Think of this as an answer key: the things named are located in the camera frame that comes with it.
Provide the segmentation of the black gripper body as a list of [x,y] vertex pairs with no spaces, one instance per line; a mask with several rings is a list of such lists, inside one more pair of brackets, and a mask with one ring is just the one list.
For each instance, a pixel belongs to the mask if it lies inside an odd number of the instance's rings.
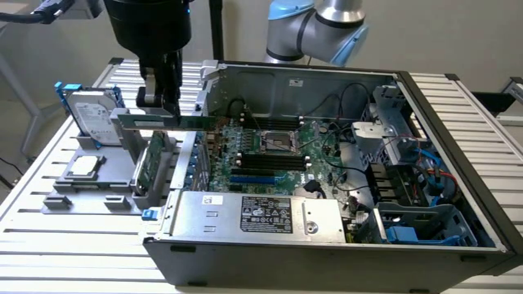
[[191,40],[188,1],[104,1],[120,46],[139,58],[143,67],[158,67],[164,56]]

